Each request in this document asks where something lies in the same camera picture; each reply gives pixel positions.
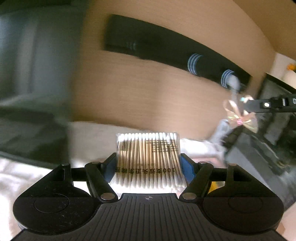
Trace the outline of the white woven table cloth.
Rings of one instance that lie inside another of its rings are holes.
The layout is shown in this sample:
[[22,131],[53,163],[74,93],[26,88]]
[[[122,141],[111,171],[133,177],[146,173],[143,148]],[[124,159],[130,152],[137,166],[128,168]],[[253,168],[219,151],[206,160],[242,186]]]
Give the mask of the white woven table cloth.
[[[95,123],[77,122],[70,125],[70,161],[82,167],[90,161],[103,162],[116,150],[116,134],[135,133],[136,129]],[[196,161],[198,158],[216,158],[222,164],[226,149],[221,145],[221,134],[209,140],[182,138],[181,152]],[[11,240],[20,228],[13,215],[16,198],[32,184],[49,173],[49,168],[25,164],[12,157],[1,158],[1,240]]]

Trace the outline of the clear plastic bag of items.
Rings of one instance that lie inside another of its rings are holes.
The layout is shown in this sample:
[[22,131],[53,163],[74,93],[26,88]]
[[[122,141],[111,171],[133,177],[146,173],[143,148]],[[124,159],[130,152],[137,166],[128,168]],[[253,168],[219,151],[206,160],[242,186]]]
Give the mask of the clear plastic bag of items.
[[254,100],[252,96],[245,95],[238,99],[239,94],[235,91],[231,92],[231,99],[223,102],[223,107],[227,113],[227,120],[230,128],[245,127],[253,133],[258,132],[258,122],[255,113],[239,109],[239,102],[246,104],[248,101]]

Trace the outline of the cotton swab pack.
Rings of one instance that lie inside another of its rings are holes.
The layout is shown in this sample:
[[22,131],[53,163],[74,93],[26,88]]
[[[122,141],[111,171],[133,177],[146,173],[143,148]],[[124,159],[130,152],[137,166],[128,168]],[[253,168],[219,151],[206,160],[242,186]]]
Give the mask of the cotton swab pack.
[[177,133],[120,133],[111,184],[128,190],[178,191],[187,186]]

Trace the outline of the black curved monitor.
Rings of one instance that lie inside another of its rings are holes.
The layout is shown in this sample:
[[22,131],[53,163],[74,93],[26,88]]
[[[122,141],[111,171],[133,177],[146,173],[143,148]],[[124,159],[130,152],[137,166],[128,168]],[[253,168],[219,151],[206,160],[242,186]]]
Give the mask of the black curved monitor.
[[295,113],[257,113],[259,130],[236,128],[224,139],[236,163],[271,189],[285,209],[295,203]]

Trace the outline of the black soundbar with blue rings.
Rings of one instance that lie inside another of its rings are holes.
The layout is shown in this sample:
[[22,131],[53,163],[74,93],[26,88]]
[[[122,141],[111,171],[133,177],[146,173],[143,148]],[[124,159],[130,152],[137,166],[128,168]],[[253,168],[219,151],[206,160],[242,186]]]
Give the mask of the black soundbar with blue rings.
[[231,60],[182,34],[145,21],[111,15],[106,24],[104,49],[163,63],[229,87],[238,78],[239,91],[246,89],[250,74]]

